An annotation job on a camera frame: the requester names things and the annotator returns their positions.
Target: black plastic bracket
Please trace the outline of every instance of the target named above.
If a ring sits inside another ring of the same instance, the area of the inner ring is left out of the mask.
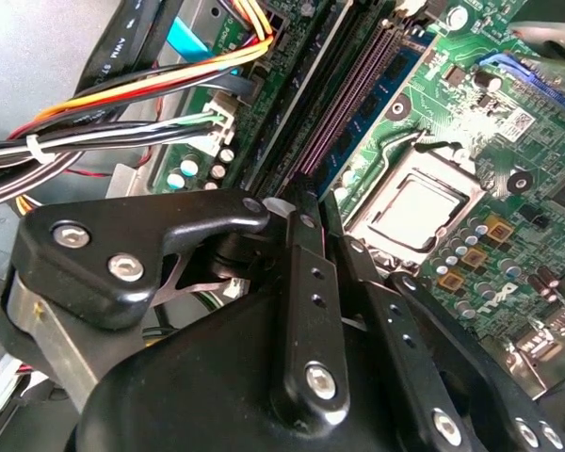
[[[318,436],[347,416],[347,363],[336,269],[324,257],[317,199],[297,193],[288,218],[272,402],[296,431]]]
[[[12,265],[32,292],[96,327],[117,330],[144,316],[159,288],[164,255],[191,252],[211,235],[258,233],[268,218],[241,190],[49,205],[25,216]],[[83,228],[88,244],[59,245],[54,231],[63,225]],[[109,259],[121,253],[143,266],[137,281],[109,272]]]

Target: cable bundle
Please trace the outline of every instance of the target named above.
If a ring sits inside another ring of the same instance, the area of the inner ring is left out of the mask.
[[[116,120],[131,103],[191,87],[207,86],[239,93],[243,86],[235,80],[238,77],[232,76],[231,71],[264,55],[273,41],[272,28],[257,2],[233,0],[234,9],[254,28],[255,37],[245,46],[198,64],[150,68],[147,65],[149,61],[153,65],[156,60],[182,0],[160,2],[155,11],[156,3],[122,1],[118,9],[121,17],[111,21],[91,58],[109,55],[105,42],[119,42],[123,33],[121,27],[118,28],[120,34],[113,33],[112,28],[121,21],[132,23],[129,21],[130,14],[135,14],[135,37],[144,36],[145,39],[143,42],[136,38],[128,40],[131,46],[122,52],[127,53],[128,62],[133,61],[132,73],[125,74],[129,66],[121,60],[117,62],[120,72],[112,70],[111,77],[104,81],[105,76],[100,71],[104,65],[89,60],[80,79],[78,93],[71,100],[44,109],[32,122],[14,131],[8,141],[0,142],[0,202],[21,196],[56,177],[87,151],[179,142],[209,133],[210,122],[216,120],[209,112],[201,118],[187,117],[173,121]],[[135,9],[135,5],[141,5],[141,8]],[[146,19],[149,13],[153,15],[152,22]],[[145,30],[137,29],[143,24]],[[38,159],[40,153],[53,153],[54,158],[41,164],[41,159]],[[26,199],[19,200],[19,203],[32,206]]]

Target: black wire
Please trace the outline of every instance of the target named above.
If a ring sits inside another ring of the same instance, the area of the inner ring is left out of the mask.
[[[231,4],[228,3],[227,0],[218,0],[218,3],[221,7],[226,9],[233,18],[247,31],[251,30],[251,25],[245,20],[243,16],[241,16],[236,9],[233,8]]]

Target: screw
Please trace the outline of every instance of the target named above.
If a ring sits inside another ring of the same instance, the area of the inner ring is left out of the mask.
[[[53,231],[55,241],[65,248],[84,248],[90,241],[88,232],[81,226],[66,224]]]
[[[327,369],[319,364],[308,366],[305,379],[314,393],[323,400],[331,400],[337,391],[335,380]]]
[[[255,214],[259,214],[262,211],[262,204],[256,200],[252,200],[251,198],[244,198],[243,205]]]
[[[414,282],[408,276],[403,277],[402,282],[409,289],[416,290],[416,285],[414,284]]]
[[[548,439],[548,441],[550,441],[558,450],[562,450],[563,442],[561,441],[557,433],[545,422],[541,422],[541,425],[542,433]]]
[[[364,252],[364,247],[358,240],[352,240],[351,247],[357,252]]]
[[[536,433],[525,423],[523,419],[517,419],[517,428],[519,433],[524,437],[526,443],[536,448],[540,445]]]
[[[138,281],[144,274],[144,267],[131,254],[116,254],[109,259],[108,267],[113,276],[127,283]]]
[[[439,408],[433,410],[433,424],[446,441],[454,446],[460,445],[462,436],[460,435],[459,426]]]

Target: capacitor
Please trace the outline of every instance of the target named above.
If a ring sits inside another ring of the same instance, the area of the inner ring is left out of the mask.
[[[512,259],[503,259],[498,264],[498,268],[509,278],[519,278],[523,273],[519,264]]]
[[[458,256],[464,256],[469,250],[465,243],[459,238],[453,238],[452,240],[450,240],[450,248]]]
[[[459,262],[459,258],[450,248],[444,248],[441,250],[440,257],[444,260],[447,266],[455,266]]]
[[[471,303],[466,299],[457,302],[454,305],[454,309],[456,310],[457,313],[459,313],[459,316],[461,318],[465,318],[468,320],[475,318],[475,316],[477,315],[477,311],[473,308],[473,306],[471,306]]]
[[[333,193],[337,201],[342,201],[345,198],[347,198],[347,195],[349,194],[349,190],[344,186],[338,186],[337,188],[334,189]]]
[[[485,71],[477,71],[473,77],[473,83],[476,87],[485,89],[488,92],[497,92],[502,88],[502,78]]]
[[[544,297],[544,299],[549,303],[554,303],[558,300],[558,295],[554,291],[551,291],[551,293]]]
[[[441,257],[436,257],[435,259],[433,259],[431,261],[431,267],[433,267],[435,269],[435,272],[440,276],[443,276],[447,274],[448,271],[450,271],[448,264],[444,262],[444,259],[442,259]]]
[[[219,161],[228,165],[234,160],[234,151],[229,148],[224,148],[219,152]]]
[[[527,283],[533,287],[533,289],[538,292],[541,296],[547,297],[552,291],[549,289],[540,277],[536,275],[529,275],[527,277]]]
[[[221,165],[214,165],[209,173],[214,179],[223,179],[226,175],[226,169]]]
[[[488,228],[488,226],[486,226],[485,223],[477,217],[470,218],[469,221],[467,221],[467,224],[479,236],[487,234],[490,230],[490,228]]]
[[[548,266],[539,266],[536,270],[536,273],[538,273],[538,276],[540,276],[542,282],[551,289],[554,289],[560,283],[557,275],[555,275],[555,273],[553,273],[553,271],[548,268]]]
[[[186,177],[195,177],[199,172],[200,161],[197,155],[190,153],[180,162],[180,171]]]
[[[170,174],[168,174],[168,178],[166,179],[166,183],[168,187],[172,190],[181,190],[186,185],[185,176],[179,169],[175,169]]]
[[[468,22],[469,11],[463,6],[450,9],[445,18],[445,25],[450,31],[458,31],[467,25]]]
[[[477,293],[484,299],[494,299],[496,297],[496,291],[488,282],[479,282],[475,286]]]
[[[459,237],[469,247],[474,247],[479,241],[479,235],[477,235],[476,232],[471,228],[461,229],[459,232]]]

